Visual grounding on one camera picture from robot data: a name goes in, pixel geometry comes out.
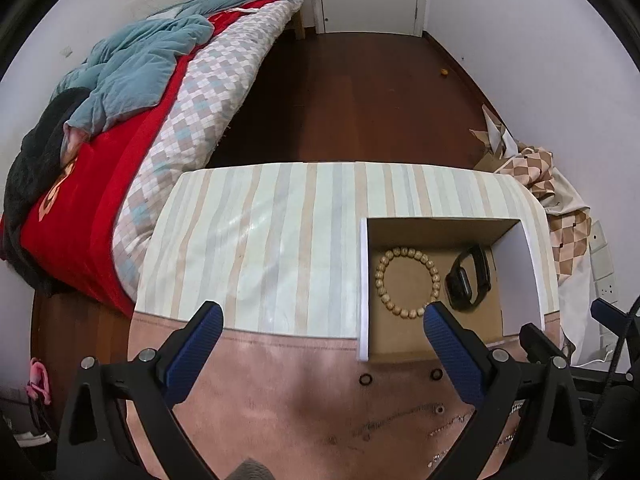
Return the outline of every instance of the dark brown floor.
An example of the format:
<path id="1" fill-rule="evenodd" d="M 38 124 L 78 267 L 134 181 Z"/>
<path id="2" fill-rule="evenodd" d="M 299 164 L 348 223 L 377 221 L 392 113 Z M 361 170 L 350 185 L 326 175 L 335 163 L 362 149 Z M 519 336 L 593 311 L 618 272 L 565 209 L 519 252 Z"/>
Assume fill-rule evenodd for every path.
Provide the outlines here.
<path id="1" fill-rule="evenodd" d="M 283 36 L 265 59 L 209 167 L 371 160 L 471 168 L 483 146 L 477 97 L 424 39 L 389 34 Z M 50 373 L 60 420 L 86 355 L 126 358 L 129 320 L 75 294 L 34 300 L 33 355 Z"/>

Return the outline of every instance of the blue blanket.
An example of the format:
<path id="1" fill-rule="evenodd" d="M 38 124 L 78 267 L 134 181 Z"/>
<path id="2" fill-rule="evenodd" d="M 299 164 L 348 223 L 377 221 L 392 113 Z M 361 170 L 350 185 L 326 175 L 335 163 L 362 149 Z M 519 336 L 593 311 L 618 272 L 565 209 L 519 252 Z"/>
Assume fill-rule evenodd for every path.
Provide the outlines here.
<path id="1" fill-rule="evenodd" d="M 209 41 L 204 16 L 254 0 L 193 0 L 176 18 L 131 23 L 99 41 L 81 66 L 69 72 L 52 99 L 74 87 L 91 90 L 67 121 L 94 136 L 156 106 L 174 73 L 176 58 Z"/>

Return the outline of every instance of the red blanket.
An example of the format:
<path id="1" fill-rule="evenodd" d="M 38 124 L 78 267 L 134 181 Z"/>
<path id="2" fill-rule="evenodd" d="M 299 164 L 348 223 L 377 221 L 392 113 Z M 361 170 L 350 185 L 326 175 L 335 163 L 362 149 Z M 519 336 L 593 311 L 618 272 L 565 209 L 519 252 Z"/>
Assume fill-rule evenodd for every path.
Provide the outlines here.
<path id="1" fill-rule="evenodd" d="M 257 0 L 242 7 L 257 8 L 274 1 Z M 237 11 L 212 16 L 214 35 L 241 16 Z M 130 183 L 174 104 L 187 65 L 200 48 L 178 60 L 158 106 L 82 145 L 73 170 L 58 184 L 49 211 L 40 220 L 44 195 L 22 228 L 22 246 L 51 276 L 129 317 L 134 303 L 122 289 L 111 257 L 114 223 Z"/>

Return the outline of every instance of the bracelet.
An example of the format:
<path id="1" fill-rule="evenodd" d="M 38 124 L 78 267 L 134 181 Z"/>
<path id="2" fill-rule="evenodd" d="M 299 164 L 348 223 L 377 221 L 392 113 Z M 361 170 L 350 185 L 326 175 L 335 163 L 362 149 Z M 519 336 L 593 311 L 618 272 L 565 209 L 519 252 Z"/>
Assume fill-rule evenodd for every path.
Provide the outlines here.
<path id="1" fill-rule="evenodd" d="M 376 267 L 376 273 L 374 274 L 376 279 L 376 289 L 380 300 L 384 303 L 386 309 L 395 316 L 400 316 L 402 319 L 415 319 L 416 317 L 421 317 L 424 314 L 423 306 L 418 309 L 412 308 L 411 310 L 401 308 L 391 301 L 389 294 L 386 292 L 385 271 L 391 260 L 398 256 L 413 258 L 427 267 L 427 270 L 431 275 L 431 298 L 429 303 L 433 303 L 440 296 L 440 275 L 435 264 L 429 259 L 429 257 L 422 251 L 417 251 L 416 249 L 394 247 L 393 249 L 385 252 L 385 255 L 380 258 L 380 263 Z"/>

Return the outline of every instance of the black watch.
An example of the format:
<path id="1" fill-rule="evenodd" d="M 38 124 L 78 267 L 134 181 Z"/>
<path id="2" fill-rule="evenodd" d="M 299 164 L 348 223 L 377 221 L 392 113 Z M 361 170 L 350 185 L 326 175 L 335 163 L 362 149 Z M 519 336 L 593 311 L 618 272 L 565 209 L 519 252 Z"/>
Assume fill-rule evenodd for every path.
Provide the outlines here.
<path id="1" fill-rule="evenodd" d="M 460 265 L 467 256 L 472 256 L 476 266 L 476 280 L 478 281 L 478 295 L 471 303 L 473 291 L 466 270 Z M 451 270 L 445 278 L 449 303 L 454 310 L 467 311 L 477 307 L 486 294 L 491 290 L 491 274 L 489 272 L 489 261 L 486 259 L 484 248 L 474 245 L 468 250 L 460 253 L 453 263 Z"/>

